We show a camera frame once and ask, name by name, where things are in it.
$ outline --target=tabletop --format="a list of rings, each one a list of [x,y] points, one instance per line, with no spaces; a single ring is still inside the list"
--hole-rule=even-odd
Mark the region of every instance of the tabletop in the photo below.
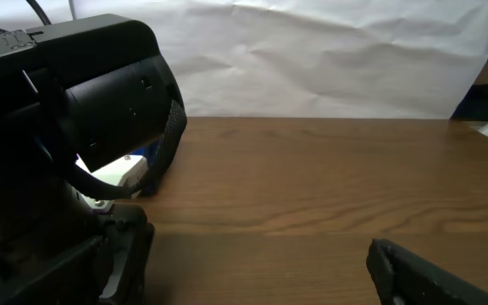
[[[158,194],[151,304],[379,304],[388,238],[488,291],[488,138],[445,120],[190,118]]]

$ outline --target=wire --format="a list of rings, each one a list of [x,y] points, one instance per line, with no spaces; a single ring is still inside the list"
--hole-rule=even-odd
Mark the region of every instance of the wire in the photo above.
[[[42,21],[44,25],[51,25],[52,22],[50,22],[50,19],[47,17],[46,14],[44,14],[44,11],[42,10],[41,6],[37,1],[35,0],[26,0],[27,3],[30,4],[31,8],[37,13],[37,16],[39,16],[39,19]]]

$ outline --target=wooden table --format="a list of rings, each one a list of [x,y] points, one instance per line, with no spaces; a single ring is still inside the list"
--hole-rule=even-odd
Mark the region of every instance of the wooden table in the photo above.
[[[488,139],[459,123],[192,118],[139,203],[150,304],[379,304],[373,237],[488,291]]]

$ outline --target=white backdrop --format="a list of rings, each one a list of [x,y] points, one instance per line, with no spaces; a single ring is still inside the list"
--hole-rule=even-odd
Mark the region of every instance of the white backdrop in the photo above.
[[[70,19],[67,1],[39,3]],[[189,115],[448,118],[488,55],[488,0],[75,0],[75,12],[150,25]],[[0,0],[0,27],[39,24],[25,1]]]

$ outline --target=wood grain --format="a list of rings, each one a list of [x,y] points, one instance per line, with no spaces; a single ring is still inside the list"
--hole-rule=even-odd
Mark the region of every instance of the wood grain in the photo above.
[[[488,139],[459,123],[191,118],[138,202],[151,304],[378,304],[373,237],[488,291]]]

